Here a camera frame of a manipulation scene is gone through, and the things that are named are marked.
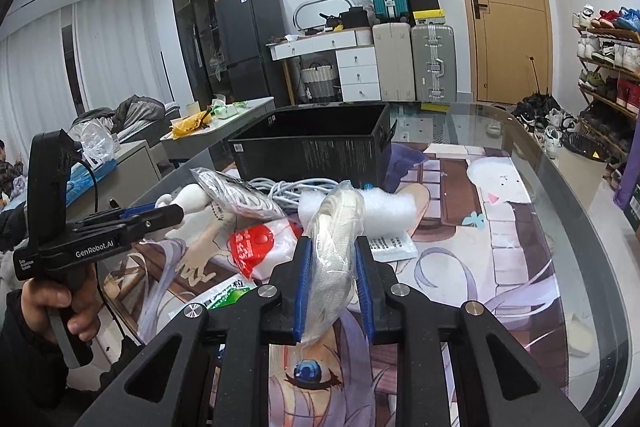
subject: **curtain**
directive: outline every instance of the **curtain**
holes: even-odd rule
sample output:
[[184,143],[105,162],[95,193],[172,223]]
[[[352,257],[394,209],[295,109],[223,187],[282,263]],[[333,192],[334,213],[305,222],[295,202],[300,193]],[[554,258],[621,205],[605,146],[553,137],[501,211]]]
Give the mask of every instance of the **curtain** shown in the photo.
[[0,139],[7,160],[28,159],[33,136],[68,130],[76,108],[66,77],[60,10],[0,42]]
[[73,5],[74,53],[84,107],[116,108],[131,95],[165,100],[153,66],[143,0]]

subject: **plaid shirt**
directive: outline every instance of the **plaid shirt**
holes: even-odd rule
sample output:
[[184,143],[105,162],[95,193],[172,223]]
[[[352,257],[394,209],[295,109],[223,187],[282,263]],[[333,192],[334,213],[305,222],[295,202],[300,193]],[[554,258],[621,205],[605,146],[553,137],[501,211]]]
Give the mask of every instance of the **plaid shirt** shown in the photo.
[[0,161],[0,188],[7,196],[11,196],[14,180],[18,176],[22,176],[22,163],[16,162],[14,166],[9,162]]

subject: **beige suitcase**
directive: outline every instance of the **beige suitcase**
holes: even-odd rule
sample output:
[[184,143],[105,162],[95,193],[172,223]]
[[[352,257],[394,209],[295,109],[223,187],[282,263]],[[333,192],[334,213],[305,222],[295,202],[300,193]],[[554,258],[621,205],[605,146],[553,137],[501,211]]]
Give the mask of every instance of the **beige suitcase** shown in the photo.
[[391,22],[373,26],[380,95],[387,102],[414,102],[414,58],[411,28]]

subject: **hand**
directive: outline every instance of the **hand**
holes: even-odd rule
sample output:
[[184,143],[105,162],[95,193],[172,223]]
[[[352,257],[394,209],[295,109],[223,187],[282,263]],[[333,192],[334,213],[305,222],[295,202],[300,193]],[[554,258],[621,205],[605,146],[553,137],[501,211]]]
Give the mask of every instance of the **hand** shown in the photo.
[[76,315],[69,319],[66,327],[83,342],[92,340],[100,330],[98,311],[102,302],[97,295],[95,271],[92,266],[87,269],[84,285],[73,295],[62,284],[29,279],[22,288],[20,304],[22,315],[30,330],[53,344],[58,342],[49,322],[47,307],[63,309],[71,305]]

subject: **blue anime eye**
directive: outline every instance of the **blue anime eye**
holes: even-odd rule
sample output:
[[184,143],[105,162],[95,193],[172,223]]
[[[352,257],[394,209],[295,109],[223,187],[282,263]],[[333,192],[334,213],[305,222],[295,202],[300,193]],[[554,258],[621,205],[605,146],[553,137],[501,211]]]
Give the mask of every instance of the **blue anime eye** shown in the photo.
[[293,370],[293,377],[298,382],[319,383],[322,380],[322,369],[316,360],[302,360]]

